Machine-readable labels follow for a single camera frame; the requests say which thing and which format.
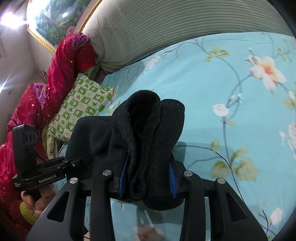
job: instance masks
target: silver screw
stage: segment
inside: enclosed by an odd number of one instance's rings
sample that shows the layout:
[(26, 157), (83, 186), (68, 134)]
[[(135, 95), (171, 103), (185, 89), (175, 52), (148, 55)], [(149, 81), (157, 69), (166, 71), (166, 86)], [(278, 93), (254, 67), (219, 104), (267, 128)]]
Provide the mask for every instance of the silver screw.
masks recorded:
[(112, 174), (112, 171), (111, 170), (105, 170), (103, 171), (103, 175), (104, 176), (110, 176)]
[(217, 180), (217, 182), (219, 183), (219, 184), (224, 184), (226, 181), (225, 181), (225, 179), (224, 178), (218, 178), (218, 180)]
[(185, 171), (185, 172), (184, 172), (184, 175), (185, 175), (186, 177), (191, 177), (191, 176), (193, 175), (193, 173), (192, 173), (191, 171)]
[(73, 177), (73, 178), (70, 179), (70, 183), (71, 184), (75, 184), (77, 182), (78, 182), (78, 178), (77, 177)]

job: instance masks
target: striped fabric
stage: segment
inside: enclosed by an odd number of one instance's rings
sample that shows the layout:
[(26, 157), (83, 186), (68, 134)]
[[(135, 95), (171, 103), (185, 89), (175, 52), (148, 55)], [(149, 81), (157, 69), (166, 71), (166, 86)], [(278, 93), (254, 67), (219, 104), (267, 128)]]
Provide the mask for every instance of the striped fabric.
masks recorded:
[(249, 31), (292, 35), (267, 0), (102, 0), (83, 33), (98, 54), (94, 72), (114, 72), (183, 40)]

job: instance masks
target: black garment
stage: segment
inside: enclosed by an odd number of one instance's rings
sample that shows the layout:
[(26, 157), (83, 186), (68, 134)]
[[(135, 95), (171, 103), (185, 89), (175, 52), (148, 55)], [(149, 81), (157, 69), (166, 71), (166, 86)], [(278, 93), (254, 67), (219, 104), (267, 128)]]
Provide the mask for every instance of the black garment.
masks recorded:
[[(91, 153), (93, 162), (83, 170), (67, 175), (67, 178), (87, 179), (101, 175), (106, 169), (114, 171), (124, 151), (128, 150), (127, 201), (145, 199), (149, 207), (158, 210), (176, 207), (182, 201), (173, 199), (170, 193), (168, 162), (183, 123), (183, 104), (176, 100), (161, 102), (152, 91), (134, 93), (114, 111), (112, 117), (81, 118), (72, 133), (66, 159)], [(163, 182), (156, 185), (155, 192), (152, 190), (156, 182), (150, 180), (153, 178)], [(162, 191), (159, 199), (155, 197)], [(160, 201), (159, 207), (151, 204), (154, 200)]]

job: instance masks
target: bed sheet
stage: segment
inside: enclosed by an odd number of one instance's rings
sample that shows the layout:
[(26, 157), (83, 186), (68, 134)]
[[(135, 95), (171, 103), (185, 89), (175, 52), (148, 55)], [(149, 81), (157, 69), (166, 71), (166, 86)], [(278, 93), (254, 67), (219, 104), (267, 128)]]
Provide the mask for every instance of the bed sheet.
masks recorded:
[[(187, 40), (107, 75), (102, 85), (115, 93), (100, 115), (142, 89), (181, 101), (176, 160), (201, 178), (224, 177), (271, 240), (296, 206), (295, 52), (295, 38), (266, 32)], [(179, 240), (184, 205), (111, 206), (117, 240)], [(210, 240), (208, 204), (206, 211)]]

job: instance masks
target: orange flower center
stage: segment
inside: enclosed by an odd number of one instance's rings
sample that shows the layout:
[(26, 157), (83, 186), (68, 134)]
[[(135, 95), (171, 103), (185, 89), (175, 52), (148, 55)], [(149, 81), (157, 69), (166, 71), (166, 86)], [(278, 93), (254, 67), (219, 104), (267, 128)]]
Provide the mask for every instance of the orange flower center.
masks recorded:
[(268, 75), (274, 75), (274, 69), (272, 66), (270, 66), (269, 64), (263, 64), (262, 67), (265, 73), (267, 73)]

